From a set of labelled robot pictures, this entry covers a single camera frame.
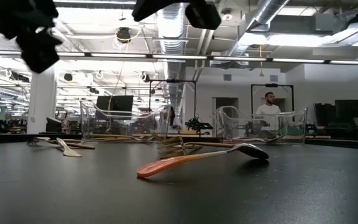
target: white column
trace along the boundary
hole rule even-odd
[[[47,117],[55,117],[57,78],[54,66],[32,75],[27,134],[44,132]]]

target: spoon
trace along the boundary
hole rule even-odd
[[[136,174],[138,177],[150,177],[151,175],[158,174],[163,170],[166,170],[171,167],[175,167],[184,162],[193,161],[193,160],[202,159],[211,156],[217,156],[221,154],[227,154],[237,150],[254,158],[258,158],[258,159],[269,158],[269,155],[265,151],[261,150],[261,148],[253,144],[242,143],[242,144],[236,144],[231,149],[224,150],[224,151],[208,152],[208,153],[188,155],[188,156],[177,156],[177,157],[151,162],[149,164],[139,167],[138,170],[136,171]]]

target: clear plastic bin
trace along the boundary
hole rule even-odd
[[[84,140],[120,136],[167,137],[170,106],[161,106],[151,113],[137,116],[131,111],[107,111],[90,101],[81,102],[81,133]]]
[[[275,115],[244,114],[233,106],[216,110],[214,136],[226,142],[304,144],[307,108]]]

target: wooden spatula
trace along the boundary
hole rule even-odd
[[[69,157],[82,157],[76,151],[70,149],[70,147],[68,147],[67,144],[62,139],[56,138],[56,140],[59,143],[59,145],[63,148],[63,155]]]
[[[241,151],[247,154],[248,156],[252,156],[258,159],[269,158],[269,155],[263,150],[261,150],[259,147],[254,146],[252,144],[242,143],[242,144],[237,144],[231,149],[225,151],[209,152],[209,153],[202,153],[202,154],[195,154],[195,155],[188,155],[188,156],[177,156],[169,159],[162,159],[160,161],[155,161],[138,168],[136,174],[138,177],[150,177],[151,175],[158,174],[163,170],[166,170],[171,167],[175,167],[184,162],[193,161],[193,160],[202,159],[211,156],[217,156],[221,154],[227,154],[229,152],[234,152],[236,150]]]

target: black table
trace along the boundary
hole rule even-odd
[[[157,145],[96,147],[0,144],[0,223],[358,223],[358,149],[264,146],[268,162],[233,152],[142,180]]]

